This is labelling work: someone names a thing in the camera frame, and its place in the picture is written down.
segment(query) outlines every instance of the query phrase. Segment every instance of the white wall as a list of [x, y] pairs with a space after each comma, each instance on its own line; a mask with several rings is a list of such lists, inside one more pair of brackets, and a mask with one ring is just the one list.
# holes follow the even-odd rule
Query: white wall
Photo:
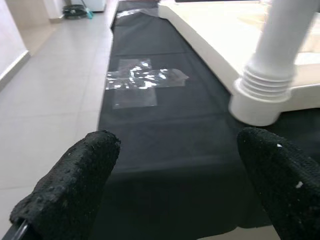
[[50, 24], [43, 0], [5, 0], [5, 2], [20, 33], [21, 30]]
[[0, 0], [0, 76], [26, 51], [5, 0]]
[[64, 0], [43, 0], [50, 19], [58, 19], [62, 16]]
[[[71, 0], [72, 4], [83, 4], [81, 0]], [[86, 6], [91, 11], [104, 11], [106, 7], [106, 0], [85, 0]]]

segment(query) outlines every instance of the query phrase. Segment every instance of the white base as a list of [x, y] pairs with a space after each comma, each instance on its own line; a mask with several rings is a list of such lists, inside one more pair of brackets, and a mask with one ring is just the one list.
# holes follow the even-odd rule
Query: white base
[[234, 89], [237, 93], [231, 97], [230, 113], [239, 121], [249, 125], [262, 127], [273, 124], [289, 98], [289, 93], [286, 98], [278, 101], [261, 100], [242, 91], [239, 87], [241, 80], [238, 78], [234, 83]]
[[[236, 95], [234, 82], [255, 52], [261, 34], [258, 27], [240, 18], [260, 13], [261, 8], [259, 1], [160, 3], [159, 16], [174, 25], [228, 91]], [[291, 98], [282, 104], [280, 112], [320, 108], [319, 58], [320, 53], [299, 53]]]

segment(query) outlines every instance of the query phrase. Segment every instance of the black cloth runner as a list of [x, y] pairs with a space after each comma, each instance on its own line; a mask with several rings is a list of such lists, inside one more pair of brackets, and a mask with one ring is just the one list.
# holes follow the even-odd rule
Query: black cloth runner
[[[118, 9], [148, 4], [155, 7], [131, 1]], [[148, 58], [153, 69], [189, 79], [155, 88], [157, 106], [113, 109], [115, 90], [105, 91], [98, 128], [122, 144], [90, 239], [195, 240], [269, 225], [237, 150], [246, 125], [230, 115], [230, 94], [214, 73], [165, 19], [121, 17], [113, 34], [109, 71], [121, 59]], [[266, 129], [320, 159], [319, 109], [285, 112]]]

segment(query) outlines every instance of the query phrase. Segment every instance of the white platform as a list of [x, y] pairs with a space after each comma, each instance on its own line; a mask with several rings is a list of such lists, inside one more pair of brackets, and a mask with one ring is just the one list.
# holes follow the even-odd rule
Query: white platform
[[[259, 1], [184, 2], [159, 4], [168, 19], [234, 94], [233, 83], [255, 52], [266, 6]], [[320, 108], [319, 13], [296, 59], [291, 98], [283, 112]]]

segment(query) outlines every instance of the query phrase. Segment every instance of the wall baseboard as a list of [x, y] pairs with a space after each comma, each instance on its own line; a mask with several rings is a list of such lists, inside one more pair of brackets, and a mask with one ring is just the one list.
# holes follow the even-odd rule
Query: wall baseboard
[[64, 15], [62, 14], [60, 17], [58, 18], [49, 18], [50, 23], [52, 24], [60, 24], [63, 20], [64, 20]]
[[3, 73], [0, 74], [0, 91], [10, 82], [10, 80], [19, 72], [19, 70], [30, 59], [31, 55], [28, 50], [23, 52], [17, 59], [11, 63]]

